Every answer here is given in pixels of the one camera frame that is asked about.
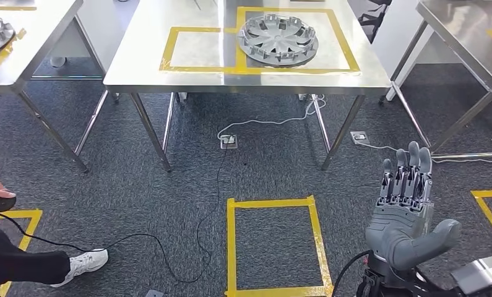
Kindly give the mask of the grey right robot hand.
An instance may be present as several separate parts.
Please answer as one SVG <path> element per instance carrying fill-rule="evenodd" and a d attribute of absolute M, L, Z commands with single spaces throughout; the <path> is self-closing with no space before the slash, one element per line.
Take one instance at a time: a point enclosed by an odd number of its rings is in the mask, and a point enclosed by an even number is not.
<path fill-rule="evenodd" d="M 411 141 L 396 151 L 397 164 L 384 160 L 379 198 L 365 239 L 369 248 L 395 270 L 408 270 L 431 260 L 458 242 L 462 225 L 445 219 L 432 231 L 432 158 L 428 148 Z"/>

